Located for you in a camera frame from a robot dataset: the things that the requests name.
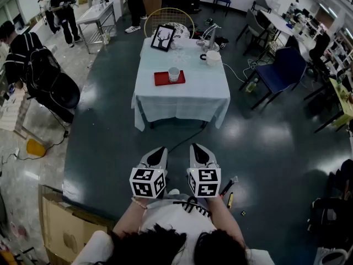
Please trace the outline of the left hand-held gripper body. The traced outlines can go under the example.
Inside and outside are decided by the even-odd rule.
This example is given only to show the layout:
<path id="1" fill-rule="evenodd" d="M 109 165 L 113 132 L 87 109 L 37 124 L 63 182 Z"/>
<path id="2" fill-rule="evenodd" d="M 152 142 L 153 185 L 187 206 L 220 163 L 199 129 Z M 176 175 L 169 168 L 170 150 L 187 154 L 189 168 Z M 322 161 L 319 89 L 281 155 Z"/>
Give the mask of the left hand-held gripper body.
<path id="1" fill-rule="evenodd" d="M 133 168 L 129 182 L 134 197 L 161 198 L 163 196 L 167 175 L 168 149 L 156 148 L 141 159 L 137 167 Z"/>

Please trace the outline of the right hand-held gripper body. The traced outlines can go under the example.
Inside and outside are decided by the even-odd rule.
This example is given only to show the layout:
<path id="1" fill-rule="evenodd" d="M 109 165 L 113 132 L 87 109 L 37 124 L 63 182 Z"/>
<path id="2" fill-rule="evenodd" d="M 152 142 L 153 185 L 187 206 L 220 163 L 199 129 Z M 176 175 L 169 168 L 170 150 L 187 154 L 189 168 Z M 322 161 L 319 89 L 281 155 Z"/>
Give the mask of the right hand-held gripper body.
<path id="1" fill-rule="evenodd" d="M 190 145 L 188 185 L 196 198 L 214 198 L 219 195 L 221 169 L 215 154 L 206 147 Z"/>

